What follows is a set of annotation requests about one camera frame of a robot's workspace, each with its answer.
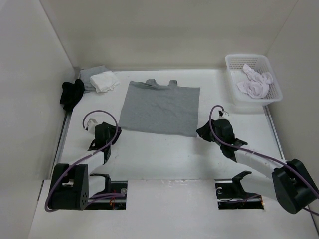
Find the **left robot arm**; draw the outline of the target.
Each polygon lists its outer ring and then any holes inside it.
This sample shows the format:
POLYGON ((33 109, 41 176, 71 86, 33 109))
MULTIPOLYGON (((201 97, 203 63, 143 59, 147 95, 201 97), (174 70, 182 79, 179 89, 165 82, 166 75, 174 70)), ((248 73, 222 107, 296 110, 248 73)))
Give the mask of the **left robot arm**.
POLYGON ((55 165, 49 193, 45 201, 45 210, 84 210, 99 200, 123 199, 125 193, 112 188, 108 174, 94 171, 105 165, 111 156, 111 146, 121 134, 121 128, 108 123, 87 127, 94 130, 89 154, 73 163, 55 165))

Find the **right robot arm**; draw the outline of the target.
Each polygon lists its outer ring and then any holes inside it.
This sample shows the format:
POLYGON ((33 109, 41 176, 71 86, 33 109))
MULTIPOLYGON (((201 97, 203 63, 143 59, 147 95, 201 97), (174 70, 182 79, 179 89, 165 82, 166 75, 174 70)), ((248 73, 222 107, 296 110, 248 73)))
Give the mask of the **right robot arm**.
POLYGON ((200 138, 215 142, 222 154, 232 161, 249 166, 266 178, 261 182, 237 180, 231 184, 231 191, 237 197, 243 197, 253 187, 257 194, 276 200, 282 208, 291 214, 319 197, 319 190, 313 179, 298 160, 282 161, 251 150, 247 142, 235 137, 231 123, 226 119, 209 120, 196 130, 200 138))

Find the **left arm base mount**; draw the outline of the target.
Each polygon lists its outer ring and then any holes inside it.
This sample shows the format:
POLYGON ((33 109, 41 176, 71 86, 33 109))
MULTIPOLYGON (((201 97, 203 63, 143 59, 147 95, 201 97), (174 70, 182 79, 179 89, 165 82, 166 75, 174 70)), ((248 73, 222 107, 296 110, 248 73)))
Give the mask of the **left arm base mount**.
POLYGON ((92 196, 85 210, 125 210, 128 181, 112 181, 106 191, 92 196))

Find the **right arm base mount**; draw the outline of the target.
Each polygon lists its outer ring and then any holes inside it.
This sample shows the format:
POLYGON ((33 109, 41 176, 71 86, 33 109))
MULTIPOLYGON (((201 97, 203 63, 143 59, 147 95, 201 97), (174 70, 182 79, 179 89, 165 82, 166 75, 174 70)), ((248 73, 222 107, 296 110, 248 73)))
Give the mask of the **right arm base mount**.
POLYGON ((263 210, 262 197, 256 193, 245 192, 241 186, 231 181, 215 183, 217 206, 220 210, 263 210))

